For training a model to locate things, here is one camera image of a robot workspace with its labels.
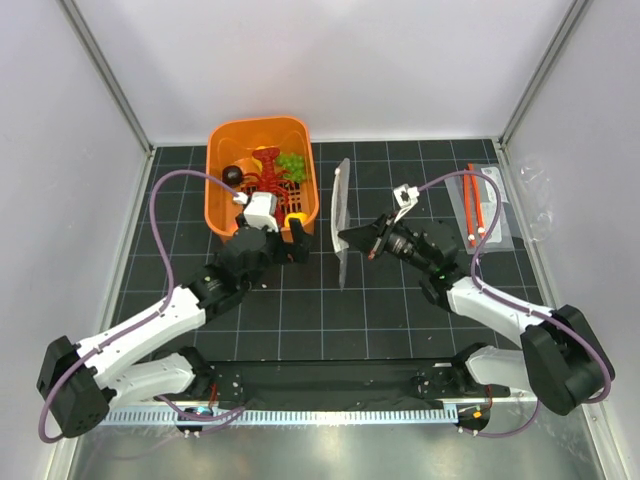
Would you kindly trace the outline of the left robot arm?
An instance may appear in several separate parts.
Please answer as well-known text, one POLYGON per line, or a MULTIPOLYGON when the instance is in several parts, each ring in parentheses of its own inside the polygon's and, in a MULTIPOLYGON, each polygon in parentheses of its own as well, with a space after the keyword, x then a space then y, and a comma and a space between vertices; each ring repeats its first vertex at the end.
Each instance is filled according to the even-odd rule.
POLYGON ((157 361, 144 358, 235 308, 271 267, 306 262, 313 237, 297 219, 290 227, 286 240, 280 232, 243 225, 210 263, 188 281, 171 285, 156 304, 77 343, 65 336, 52 341, 36 382, 44 400, 40 439, 54 440, 46 432, 49 417, 61 438, 75 438, 118 406, 166 394, 184 394, 190 400, 207 396, 213 370, 195 348, 157 361))

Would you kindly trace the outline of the clear dotted zip bag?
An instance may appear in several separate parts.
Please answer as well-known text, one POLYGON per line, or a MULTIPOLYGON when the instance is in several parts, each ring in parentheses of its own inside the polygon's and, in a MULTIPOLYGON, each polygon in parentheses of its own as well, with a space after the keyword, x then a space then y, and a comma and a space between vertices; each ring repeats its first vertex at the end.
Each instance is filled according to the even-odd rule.
POLYGON ((343 290, 346 283, 348 243, 339 237, 339 233, 349 227, 348 211, 349 179, 351 161, 344 158, 334 170, 331 192, 330 233, 334 254, 339 261, 338 284, 343 290))

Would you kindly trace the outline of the red toy lobster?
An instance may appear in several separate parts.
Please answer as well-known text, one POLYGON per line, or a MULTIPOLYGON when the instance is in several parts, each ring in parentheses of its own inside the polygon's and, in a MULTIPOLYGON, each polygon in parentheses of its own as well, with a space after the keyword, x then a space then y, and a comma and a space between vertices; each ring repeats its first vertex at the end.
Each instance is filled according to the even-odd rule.
POLYGON ((295 182, 290 179, 290 172, 286 169, 277 170, 277 158, 281 150, 277 147, 257 148, 251 154, 251 159, 258 162, 261 170, 248 172, 246 178, 252 181, 246 184, 247 187, 255 188, 257 192, 271 193, 277 197, 279 208, 286 208, 289 205, 290 189, 295 186, 295 182))

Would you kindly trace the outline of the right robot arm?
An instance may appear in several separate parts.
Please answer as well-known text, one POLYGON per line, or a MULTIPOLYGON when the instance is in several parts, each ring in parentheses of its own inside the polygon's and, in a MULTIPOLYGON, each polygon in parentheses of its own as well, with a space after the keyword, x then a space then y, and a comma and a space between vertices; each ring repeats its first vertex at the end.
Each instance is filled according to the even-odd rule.
POLYGON ((513 350, 472 347, 450 372, 453 389, 475 395, 495 384, 529 391, 550 411, 566 416, 610 393, 615 370, 585 315, 571 305, 553 309, 509 295, 475 277, 452 230, 429 221, 413 230, 391 215, 337 234, 376 259, 383 254, 416 268, 425 298, 448 312, 494 330, 513 350))

